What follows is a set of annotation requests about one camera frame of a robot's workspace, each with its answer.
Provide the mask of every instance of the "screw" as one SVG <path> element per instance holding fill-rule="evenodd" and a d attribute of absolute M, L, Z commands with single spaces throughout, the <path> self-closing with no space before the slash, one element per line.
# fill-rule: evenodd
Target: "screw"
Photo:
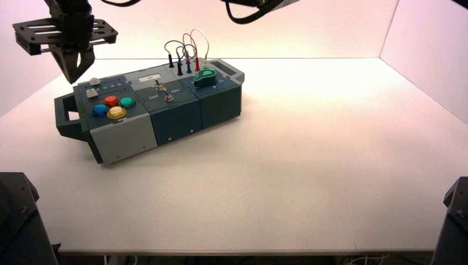
<path fill-rule="evenodd" d="M 19 208 L 19 213 L 20 213 L 20 214 L 25 214 L 25 213 L 27 213 L 27 212 L 29 212 L 29 207 L 27 207 L 27 206 L 22 206 L 21 208 Z"/>
<path fill-rule="evenodd" d="M 458 214 L 459 217 L 461 217 L 463 219 L 468 218 L 468 211 L 458 210 L 458 211 L 456 211 L 456 213 Z"/>

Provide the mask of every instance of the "black plug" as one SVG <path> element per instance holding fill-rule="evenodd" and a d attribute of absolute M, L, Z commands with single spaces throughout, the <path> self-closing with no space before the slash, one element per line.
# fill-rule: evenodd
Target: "black plug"
<path fill-rule="evenodd" d="M 182 64 L 180 62 L 177 62 L 177 75 L 178 76 L 183 75 L 183 73 L 182 73 Z"/>
<path fill-rule="evenodd" d="M 169 54 L 169 68 L 174 68 L 174 64 L 172 63 L 172 55 Z"/>

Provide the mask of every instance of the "wire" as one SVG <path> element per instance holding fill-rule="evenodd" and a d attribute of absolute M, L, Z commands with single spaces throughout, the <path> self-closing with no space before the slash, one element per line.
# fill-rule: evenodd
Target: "wire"
<path fill-rule="evenodd" d="M 186 36 L 186 35 L 189 36 L 189 38 L 190 38 L 190 43 L 192 44 L 192 46 L 195 46 L 194 52 L 195 52 L 195 57 L 197 57 L 197 56 L 198 56 L 198 49 L 197 49 L 197 47 L 196 47 L 195 40 L 192 38 L 192 36 L 190 36 L 190 34 L 184 33 L 184 35 L 182 35 L 182 42 L 183 42 L 183 45 L 184 45 L 184 47 L 185 47 L 185 36 Z"/>
<path fill-rule="evenodd" d="M 382 263 L 384 262 L 384 259 L 385 259 L 384 255 L 382 255 L 382 259 L 380 260 L 379 265 L 382 265 Z"/>
<path fill-rule="evenodd" d="M 187 48 L 185 48 L 186 46 L 191 46 L 191 47 L 193 48 L 193 50 L 195 51 L 195 54 L 194 54 L 193 56 L 190 56 L 190 55 L 189 55 L 189 58 L 187 58 L 187 57 L 185 57 L 185 58 L 187 58 L 187 59 L 193 59 L 193 58 L 196 56 L 196 47 L 193 46 L 192 44 L 185 44 L 185 45 L 184 45 L 184 51 L 185 51 L 184 53 L 187 53 L 187 54 L 188 54 L 188 52 L 187 52 Z"/>
<path fill-rule="evenodd" d="M 101 2 L 103 3 L 106 3 L 106 4 L 110 4 L 112 6 L 116 6 L 116 7 L 129 7 L 129 6 L 133 6 L 134 4 L 138 3 L 140 0 L 129 0 L 127 2 L 123 2 L 123 3 L 115 3 L 115 2 L 112 2 L 112 1 L 108 1 L 108 0 L 101 0 Z"/>
<path fill-rule="evenodd" d="M 385 258 L 388 258 L 388 257 L 390 257 L 390 255 L 382 256 L 382 257 L 380 257 L 380 258 L 377 258 L 377 257 L 375 257 L 375 258 L 372 258 L 372 257 L 360 257 L 360 258 L 355 258 L 355 259 L 353 259 L 352 261 L 348 262 L 347 265 L 352 265 L 353 262 L 355 262 L 355 261 L 360 261 L 360 260 L 362 260 L 362 259 L 380 259 L 380 260 L 381 260 L 380 262 L 383 262 L 384 259 L 385 259 Z"/>
<path fill-rule="evenodd" d="M 171 52 L 169 50 L 167 50 L 166 46 L 169 44 L 169 43 L 180 43 L 182 45 L 184 45 L 183 43 L 181 43 L 180 41 L 178 40 L 170 40 L 168 42 L 166 42 L 166 44 L 164 44 L 164 49 L 166 50 L 167 53 L 171 54 Z"/>
<path fill-rule="evenodd" d="M 180 54 L 179 54 L 179 48 L 182 48 L 182 52 L 184 51 L 184 46 L 178 46 L 175 50 L 175 53 L 177 54 L 177 59 L 179 59 L 179 62 L 180 62 Z"/>
<path fill-rule="evenodd" d="M 259 10 L 247 17 L 244 18 L 235 18 L 231 13 L 231 7 L 229 6 L 229 0 L 225 0 L 226 2 L 226 11 L 229 18 L 237 24 L 248 24 L 250 22 L 254 22 L 255 20 L 263 17 L 265 14 L 270 12 L 271 10 L 275 9 L 283 0 L 271 0 L 264 4 Z"/>
<path fill-rule="evenodd" d="M 210 42 L 208 41 L 208 38 L 206 37 L 206 34 L 199 28 L 194 28 L 190 31 L 190 38 L 191 40 L 192 39 L 192 34 L 194 31 L 198 31 L 199 33 L 201 33 L 203 35 L 203 37 L 205 38 L 206 40 L 206 44 L 208 45 L 208 48 L 206 49 L 206 53 L 205 53 L 205 62 L 206 62 L 206 59 L 208 58 L 208 52 L 210 51 Z"/>
<path fill-rule="evenodd" d="M 404 261 L 406 261 L 406 262 L 409 262 L 409 263 L 411 263 L 411 264 L 415 264 L 415 265 L 424 265 L 424 264 L 422 264 L 422 263 L 416 262 L 416 261 L 411 260 L 411 259 L 409 259 L 409 258 L 407 258 L 407 257 L 404 257 L 404 256 L 398 255 L 397 257 L 400 258 L 400 259 L 402 259 L 402 260 L 404 260 Z"/>

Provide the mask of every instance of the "gray panel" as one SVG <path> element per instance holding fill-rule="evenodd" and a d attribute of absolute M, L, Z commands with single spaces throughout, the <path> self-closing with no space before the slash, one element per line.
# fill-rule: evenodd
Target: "gray panel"
<path fill-rule="evenodd" d="M 157 147 L 148 113 L 91 130 L 91 136 L 106 164 Z"/>

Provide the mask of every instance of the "teal button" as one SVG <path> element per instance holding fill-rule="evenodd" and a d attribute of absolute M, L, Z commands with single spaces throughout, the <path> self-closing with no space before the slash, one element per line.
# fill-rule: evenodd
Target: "teal button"
<path fill-rule="evenodd" d="M 120 100 L 120 106 L 122 108 L 130 109 L 135 105 L 135 101 L 132 98 L 123 98 Z"/>

